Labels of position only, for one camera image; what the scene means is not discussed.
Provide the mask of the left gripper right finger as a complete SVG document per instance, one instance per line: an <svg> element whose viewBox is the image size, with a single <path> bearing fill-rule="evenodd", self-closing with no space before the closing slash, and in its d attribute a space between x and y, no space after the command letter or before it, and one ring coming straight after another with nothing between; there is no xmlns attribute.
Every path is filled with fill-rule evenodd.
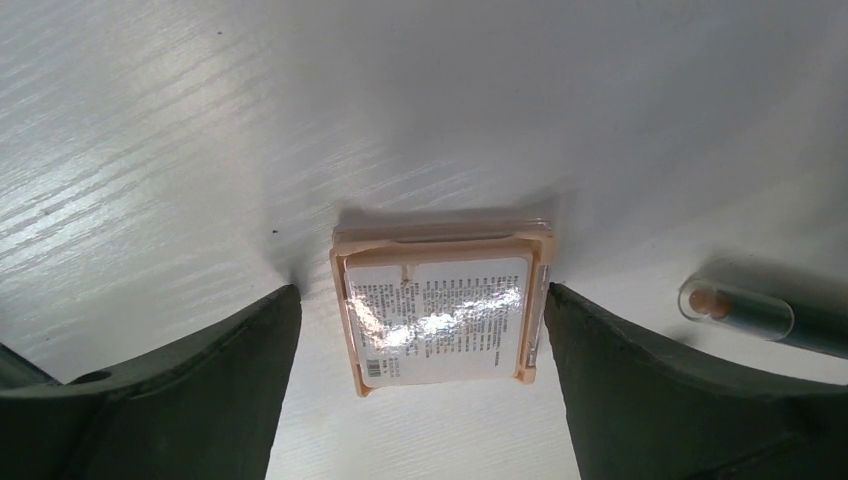
<svg viewBox="0 0 848 480"><path fill-rule="evenodd" d="M843 479L847 390L756 370L552 284L544 312L584 479Z"/></svg>

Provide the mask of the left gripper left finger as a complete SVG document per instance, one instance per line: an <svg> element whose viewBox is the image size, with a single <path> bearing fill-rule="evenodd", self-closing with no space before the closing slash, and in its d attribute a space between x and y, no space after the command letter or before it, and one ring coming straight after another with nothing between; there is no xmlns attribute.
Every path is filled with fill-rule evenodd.
<svg viewBox="0 0 848 480"><path fill-rule="evenodd" d="M302 320L297 287L63 383L1 350L5 479L262 479Z"/></svg>

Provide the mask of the dark eyeliner pen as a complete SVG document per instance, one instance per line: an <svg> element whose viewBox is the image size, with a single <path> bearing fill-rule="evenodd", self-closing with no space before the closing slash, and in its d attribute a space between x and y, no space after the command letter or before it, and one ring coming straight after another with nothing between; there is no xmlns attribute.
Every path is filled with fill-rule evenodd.
<svg viewBox="0 0 848 480"><path fill-rule="evenodd" d="M832 357L847 357L847 316L710 279L684 282L677 305L687 320Z"/></svg>

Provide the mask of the peach square compact case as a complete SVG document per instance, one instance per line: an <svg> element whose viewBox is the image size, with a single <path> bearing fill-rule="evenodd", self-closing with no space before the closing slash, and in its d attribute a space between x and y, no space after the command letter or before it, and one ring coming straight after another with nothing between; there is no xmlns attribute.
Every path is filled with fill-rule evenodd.
<svg viewBox="0 0 848 480"><path fill-rule="evenodd" d="M329 259L357 394L533 383L557 249L542 219L336 229Z"/></svg>

